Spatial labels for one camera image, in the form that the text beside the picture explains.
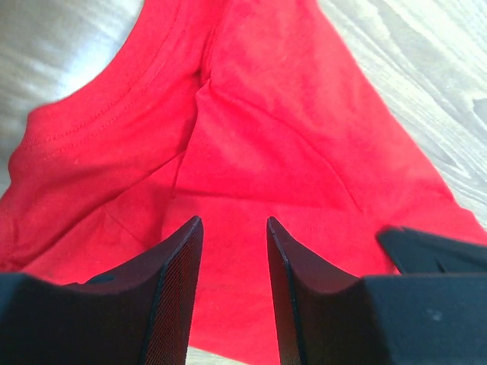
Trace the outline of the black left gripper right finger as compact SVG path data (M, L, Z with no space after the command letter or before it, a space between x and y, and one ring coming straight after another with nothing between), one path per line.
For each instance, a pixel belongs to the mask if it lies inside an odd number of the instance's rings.
M267 249L281 363L486 362L486 273L358 278L275 218Z

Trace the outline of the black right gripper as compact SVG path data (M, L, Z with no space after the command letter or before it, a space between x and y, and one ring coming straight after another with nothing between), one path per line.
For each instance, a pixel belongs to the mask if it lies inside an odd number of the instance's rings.
M388 227L376 239L402 274L486 273L486 247L406 227Z

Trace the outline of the red t shirt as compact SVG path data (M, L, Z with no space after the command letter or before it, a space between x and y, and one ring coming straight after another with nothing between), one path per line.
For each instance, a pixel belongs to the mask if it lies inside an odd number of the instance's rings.
M8 169L6 272L86 281L200 216L189 342L250 364L279 362L268 217L357 276L395 272L385 226L486 242L315 1L146 1Z

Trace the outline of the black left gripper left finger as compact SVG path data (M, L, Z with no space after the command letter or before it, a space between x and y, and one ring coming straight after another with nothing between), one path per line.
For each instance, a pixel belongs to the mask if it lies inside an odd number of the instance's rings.
M83 284L1 276L3 364L182 364L202 256L193 217L163 242Z

